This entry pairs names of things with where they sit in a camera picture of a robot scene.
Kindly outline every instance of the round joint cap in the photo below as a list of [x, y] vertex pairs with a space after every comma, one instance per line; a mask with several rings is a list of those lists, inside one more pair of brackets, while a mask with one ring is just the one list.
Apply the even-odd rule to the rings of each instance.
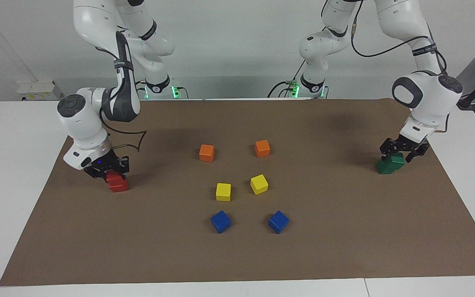
[[460, 94], [463, 92], [463, 86], [457, 79], [448, 76], [448, 75], [441, 75], [439, 76], [439, 83], [441, 86], [455, 92], [456, 94]]
[[72, 94], [58, 103], [58, 113], [62, 117], [71, 118], [85, 107], [85, 98], [79, 94]]

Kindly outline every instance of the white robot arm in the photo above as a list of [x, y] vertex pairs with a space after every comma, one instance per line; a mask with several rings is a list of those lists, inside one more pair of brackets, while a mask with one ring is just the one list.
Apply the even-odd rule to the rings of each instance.
[[[323, 13], [326, 25], [324, 31], [312, 34], [300, 43], [300, 54], [307, 62], [300, 82], [313, 98], [319, 98], [324, 88], [328, 70], [326, 56], [349, 45], [348, 21], [356, 2], [362, 1], [364, 0], [329, 0]], [[397, 79], [392, 88], [395, 100], [412, 109], [411, 116], [399, 138], [395, 141], [387, 139], [381, 146], [384, 159], [391, 154], [405, 151], [410, 152], [407, 162], [411, 162], [415, 156], [422, 156], [428, 150], [426, 138], [445, 122], [462, 95], [463, 88], [455, 78], [447, 75], [446, 65], [441, 66], [438, 59], [441, 55], [437, 51], [418, 0], [374, 1], [382, 31], [407, 43], [417, 64], [417, 71]], [[356, 17], [351, 30], [351, 42], [355, 31]]]
[[[111, 55], [117, 73], [116, 87], [83, 88], [58, 104], [59, 118], [74, 140], [63, 159], [94, 178], [105, 178], [109, 170], [125, 177], [129, 171], [129, 159], [116, 156], [102, 121], [130, 122], [140, 112], [132, 59], [143, 66], [145, 83], [152, 86], [152, 92], [172, 92], [168, 88], [172, 79], [160, 57], [172, 54], [175, 45], [165, 32], [157, 30], [144, 2], [74, 0], [74, 27], [78, 34]], [[130, 29], [119, 26], [117, 15]]]

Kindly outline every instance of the red block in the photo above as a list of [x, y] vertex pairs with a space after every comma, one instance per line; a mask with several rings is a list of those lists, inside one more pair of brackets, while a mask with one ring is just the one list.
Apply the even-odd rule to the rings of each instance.
[[122, 178], [122, 175], [116, 171], [106, 172], [106, 182], [113, 193], [125, 192], [128, 190], [128, 181]]

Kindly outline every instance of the black cable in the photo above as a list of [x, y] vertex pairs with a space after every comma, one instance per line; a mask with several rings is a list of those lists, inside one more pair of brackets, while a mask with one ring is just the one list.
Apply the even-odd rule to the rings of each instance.
[[[428, 23], [426, 23], [426, 26], [428, 27], [428, 32], [430, 33], [430, 40], [432, 40], [432, 42], [433, 42], [433, 40], [434, 40], [434, 35], [432, 34], [432, 29], [430, 28], [430, 25], [428, 25]], [[445, 58], [443, 57], [443, 55], [442, 55], [440, 52], [439, 52], [438, 55], [441, 56], [441, 58], [444, 60], [444, 62], [445, 62], [445, 64], [446, 64], [447, 61], [445, 60]], [[447, 75], [447, 65], [445, 66], [445, 69], [443, 69], [443, 65], [441, 65], [441, 61], [439, 60], [439, 57], [436, 56], [436, 58], [437, 58], [437, 64], [439, 65], [439, 69], [441, 70], [441, 75], [442, 75], [442, 74]]]
[[140, 140], [139, 140], [139, 144], [138, 146], [134, 146], [132, 144], [122, 144], [122, 145], [118, 145], [118, 146], [115, 146], [113, 147], [113, 149], [119, 149], [121, 147], [133, 147], [134, 149], [137, 150], [137, 152], [140, 153], [140, 146], [142, 145], [142, 141], [145, 137], [145, 135], [148, 133], [147, 130], [144, 130], [142, 132], [126, 132], [126, 131], [121, 131], [121, 130], [117, 130], [115, 128], [111, 128], [105, 121], [104, 121], [104, 118], [102, 117], [102, 107], [100, 107], [100, 112], [98, 113], [98, 117], [100, 117], [100, 121], [102, 121], [102, 124], [104, 126], [106, 126], [106, 128], [108, 128], [109, 130], [111, 131], [114, 131], [114, 132], [117, 132], [117, 133], [120, 133], [120, 134], [126, 134], [126, 135], [139, 135], [139, 134], [142, 134], [142, 136], [140, 137]]
[[448, 132], [448, 120], [450, 120], [450, 114], [447, 115], [447, 122], [444, 125], [444, 131], [436, 131], [435, 133], [446, 133], [446, 132]]
[[443, 54], [441, 54], [441, 52], [439, 52], [437, 49], [435, 50], [435, 54], [438, 55], [441, 58], [441, 60], [443, 60], [443, 64], [444, 64], [443, 69], [441, 69], [441, 73], [439, 73], [438, 75], [447, 73], [447, 70], [448, 70], [447, 59], [445, 59], [443, 57]]
[[329, 87], [325, 86], [324, 88], [327, 88], [327, 93], [326, 93], [326, 100], [327, 100], [327, 96], [329, 96]]
[[296, 74], [294, 74], [294, 77], [292, 78], [292, 80], [295, 80], [295, 79], [296, 79], [296, 77], [298, 76], [298, 73], [300, 73], [300, 70], [302, 70], [302, 67], [303, 67], [304, 64], [305, 64], [305, 60], [304, 60], [304, 61], [302, 62], [302, 64], [300, 65], [300, 68], [298, 68], [298, 70], [296, 71]]
[[188, 90], [185, 87], [178, 87], [177, 90], [184, 90], [184, 92], [186, 92], [186, 99], [190, 99], [190, 95], [188, 95]]
[[118, 94], [120, 94], [120, 91], [122, 89], [124, 89], [124, 85], [126, 84], [126, 79], [122, 79], [122, 82], [120, 83], [120, 86], [117, 90], [117, 92], [113, 95], [113, 93], [109, 94], [109, 100], [107, 101], [107, 103], [111, 102], [111, 100], [113, 100], [113, 98], [115, 98], [116, 96], [118, 96]]
[[283, 92], [285, 92], [285, 91], [289, 92], [290, 90], [291, 90], [290, 88], [281, 90], [280, 94], [279, 94], [277, 97], [280, 98], [280, 97], [281, 97], [281, 93], [283, 93]]
[[380, 56], [381, 54], [385, 54], [385, 53], [388, 53], [388, 52], [391, 52], [393, 51], [394, 49], [397, 49], [398, 47], [401, 47], [403, 45], [406, 45], [407, 43], [411, 42], [411, 41], [414, 41], [414, 40], [417, 40], [417, 39], [421, 39], [421, 38], [426, 38], [426, 39], [431, 39], [430, 37], [428, 36], [417, 36], [417, 37], [414, 37], [414, 38], [411, 38], [399, 45], [396, 45], [390, 49], [387, 49], [383, 52], [380, 52], [380, 53], [377, 53], [377, 54], [362, 54], [360, 53], [356, 48], [355, 48], [355, 42], [354, 42], [354, 39], [355, 39], [355, 32], [356, 32], [356, 28], [357, 28], [357, 19], [358, 19], [358, 14], [360, 13], [360, 10], [362, 9], [362, 4], [364, 3], [364, 1], [361, 1], [360, 2], [360, 6], [358, 6], [358, 11], [357, 13], [355, 14], [355, 19], [353, 20], [353, 28], [351, 30], [351, 47], [353, 47], [353, 50], [359, 55], [359, 56], [362, 56], [362, 57], [365, 57], [365, 58], [373, 58], [373, 57], [376, 57], [376, 56]]
[[328, 2], [329, 2], [329, 0], [326, 0], [326, 2], [324, 3], [324, 7], [322, 7], [322, 13], [320, 13], [321, 17], [324, 17], [324, 10], [326, 10], [326, 5], [327, 5]]
[[285, 81], [282, 81], [282, 82], [277, 83], [277, 84], [274, 86], [274, 88], [272, 88], [271, 92], [269, 92], [267, 98], [270, 98], [270, 96], [272, 95], [272, 93], [274, 92], [274, 90], [276, 90], [277, 87], [279, 87], [279, 86], [281, 86], [281, 85], [283, 85], [283, 84], [285, 84]]

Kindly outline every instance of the wooden block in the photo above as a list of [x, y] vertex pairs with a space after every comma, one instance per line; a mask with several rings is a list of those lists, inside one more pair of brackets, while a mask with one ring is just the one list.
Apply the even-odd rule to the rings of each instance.
[[230, 192], [232, 191], [232, 185], [230, 184], [217, 184], [215, 190], [215, 199], [217, 201], [230, 202]]
[[258, 158], [269, 156], [270, 155], [269, 142], [266, 140], [257, 141], [256, 145], [254, 146], [254, 150], [256, 151], [256, 156], [258, 156]]
[[252, 190], [256, 195], [267, 192], [267, 190], [269, 190], [269, 183], [267, 182], [264, 175], [258, 175], [257, 177], [253, 177], [250, 180], [250, 186], [252, 187]]
[[213, 145], [203, 144], [199, 151], [199, 160], [203, 162], [213, 162], [215, 155], [215, 149]]
[[276, 234], [281, 233], [285, 227], [287, 227], [287, 224], [289, 224], [289, 218], [281, 211], [277, 211], [269, 220], [269, 227], [271, 227]]
[[231, 224], [230, 218], [222, 210], [219, 211], [210, 220], [211, 220], [212, 225], [214, 226], [215, 230], [219, 234], [223, 233], [226, 229], [230, 228], [230, 224]]
[[380, 160], [377, 163], [377, 169], [381, 174], [393, 174], [395, 171], [401, 169], [404, 164], [406, 164], [406, 160], [404, 160], [403, 154], [395, 153], [388, 156], [385, 160]]
[[106, 182], [113, 193], [125, 192], [128, 190], [128, 181], [122, 178], [122, 175], [116, 171], [106, 172]]

